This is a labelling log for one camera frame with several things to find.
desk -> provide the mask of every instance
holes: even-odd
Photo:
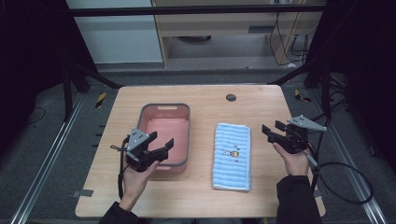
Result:
[[[154,7],[191,7],[191,6],[238,6],[270,5],[270,0],[151,0]],[[291,4],[323,4],[327,0],[290,0]],[[321,12],[282,12],[278,16],[278,27],[271,37],[274,57],[279,63],[288,62],[285,52],[289,49],[295,35],[315,33]],[[174,36],[202,35],[267,35],[269,38],[276,25],[276,13],[230,13],[195,15],[157,15],[155,16],[163,62],[168,65],[168,53]],[[250,32],[250,27],[265,27],[261,32]]]
[[[236,101],[228,102],[233,93]],[[191,109],[190,155],[186,171],[179,175],[154,176],[133,212],[140,217],[275,217],[276,183],[286,174],[284,163],[267,137],[262,124],[274,127],[290,112],[278,86],[144,86],[121,88],[94,157],[84,189],[91,197],[79,198],[79,217],[101,217],[119,200],[117,175],[119,145],[137,125],[140,110],[149,103],[185,103]],[[252,190],[237,192],[213,189],[211,185],[216,125],[245,124],[251,128]],[[323,216],[325,209],[317,199]]]

towel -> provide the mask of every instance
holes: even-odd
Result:
[[[215,189],[251,190],[248,126],[217,125],[212,184]]]

black curtain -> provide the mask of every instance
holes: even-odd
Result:
[[[355,0],[344,2],[346,9],[339,14],[323,14],[309,56],[319,52],[332,28],[347,16],[326,51],[331,71],[346,75],[347,98],[370,146],[396,171],[396,7],[392,0],[358,0],[356,6]]]
[[[64,0],[2,1],[0,156],[3,160],[10,143],[33,112],[36,96],[63,82],[65,54],[68,59],[94,72],[97,70],[74,18],[44,13],[46,10],[68,9]],[[59,46],[67,52],[60,53]]]

gray floor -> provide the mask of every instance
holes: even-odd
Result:
[[[122,85],[176,85],[176,84],[224,84],[224,83],[266,83],[286,75],[291,68],[277,65],[268,43],[263,36],[212,36],[206,42],[175,38],[172,41],[170,60],[166,68],[139,68],[133,72],[103,73],[104,76]],[[320,114],[317,99],[320,87],[305,90],[302,85],[304,75],[300,75],[282,86],[285,98],[293,116],[304,114],[308,118]],[[74,210],[78,199],[72,197],[74,190],[83,188],[93,156],[100,141],[100,133],[106,124],[117,90],[111,90],[93,79],[89,93],[77,94],[75,101],[83,97],[76,121],[64,141],[59,155],[49,172],[35,206],[29,211],[32,223],[95,223],[98,218],[81,219]],[[310,97],[312,103],[297,100],[294,91],[298,89],[303,97]],[[105,91],[106,99],[101,108],[94,108],[98,95]],[[342,95],[334,95],[334,103],[343,100]],[[13,144],[13,154],[7,165],[0,171],[0,220],[8,223],[21,204],[46,159],[57,132],[63,125],[64,103],[62,86],[43,91],[36,100],[35,110],[28,122],[34,122],[21,131]],[[345,203],[327,191],[319,182],[326,206],[325,223],[396,223],[393,207],[396,204],[394,189],[396,174],[386,161],[370,156],[357,121],[347,112],[347,105],[334,109],[332,123],[334,131],[324,134],[319,162],[345,161],[346,149],[350,160],[365,173],[375,188],[375,204],[386,219],[372,220],[368,205]],[[318,134],[310,134],[314,144]],[[344,168],[323,168],[323,176],[336,192],[357,200],[359,186],[354,186],[353,176]]]

human hand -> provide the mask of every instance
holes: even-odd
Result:
[[[306,157],[306,155],[309,154],[308,149],[304,152],[289,154],[289,152],[287,152],[278,143],[273,143],[273,147],[285,162],[286,172],[288,172],[288,175],[308,175],[309,160]]]
[[[127,156],[124,155],[124,169],[128,165],[126,157]],[[123,173],[124,194],[120,201],[120,207],[123,210],[131,212],[140,195],[142,195],[143,190],[149,181],[149,177],[157,169],[158,164],[160,164],[160,162],[155,161],[145,172],[142,173],[135,171],[130,166],[125,169]]]

